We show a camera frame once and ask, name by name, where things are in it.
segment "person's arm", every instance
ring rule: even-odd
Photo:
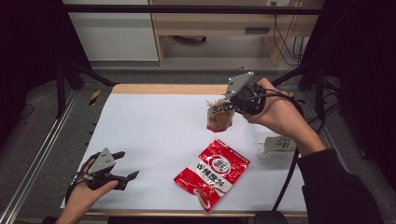
[[[258,84],[275,90],[266,78]],[[304,179],[303,193],[310,224],[383,223],[369,190],[357,176],[342,167],[335,150],[325,149],[291,102],[282,97],[267,97],[260,114],[244,117],[250,123],[266,126],[296,142],[302,155],[297,162]]]
[[[266,78],[263,78],[257,84],[267,90],[277,91]],[[302,156],[326,148],[294,105],[285,98],[267,97],[265,108],[260,114],[256,116],[245,114],[244,118],[247,119],[249,123],[263,125],[275,133],[290,137],[296,143]]]
[[[92,163],[93,160],[90,161],[84,172],[88,171]],[[100,197],[110,192],[119,184],[117,180],[114,180],[99,189],[92,190],[88,188],[83,179],[80,179],[78,183],[70,194],[66,207],[58,217],[57,224],[78,223]]]

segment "aluminum rail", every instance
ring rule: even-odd
[[[201,13],[201,14],[276,14],[322,15],[334,13],[321,7],[240,7],[176,5],[35,5],[38,10],[92,13]]]
[[[45,139],[43,145],[35,156],[34,161],[32,162],[29,170],[27,171],[24,179],[20,183],[17,191],[12,197],[11,201],[8,203],[8,206],[4,210],[4,212],[0,216],[0,224],[8,224],[13,223],[17,214],[20,212],[21,207],[26,200],[35,180],[38,177],[38,174],[41,171],[41,168],[44,165],[50,151],[52,150],[52,146],[55,143],[64,123],[66,122],[70,111],[73,107],[74,102],[76,101],[78,96],[78,91],[72,91],[68,101],[67,107],[62,116],[59,119],[56,119],[54,124],[52,125],[47,138]]]

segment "white cabinet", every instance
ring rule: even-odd
[[[65,4],[147,5],[147,0],[64,0]],[[90,61],[158,61],[149,13],[69,13]]]

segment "human hand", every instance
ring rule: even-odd
[[[93,164],[94,160],[91,160],[84,169],[84,173],[89,170],[89,167]],[[67,201],[67,205],[56,221],[57,224],[64,223],[78,223],[78,221],[87,213],[90,208],[96,203],[96,201],[103,195],[110,192],[119,184],[119,181],[113,180],[106,183],[101,188],[92,190],[90,189],[85,180],[81,178],[73,189],[70,197]]]
[[[267,78],[258,83],[264,89],[277,90]],[[266,98],[265,107],[260,114],[244,114],[249,123],[263,125],[275,133],[290,137],[296,142],[302,155],[325,148],[315,131],[305,122],[303,116],[288,99],[280,96]]]

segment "wooden table edge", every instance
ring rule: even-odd
[[[111,93],[222,95],[226,89],[225,84],[118,84]]]

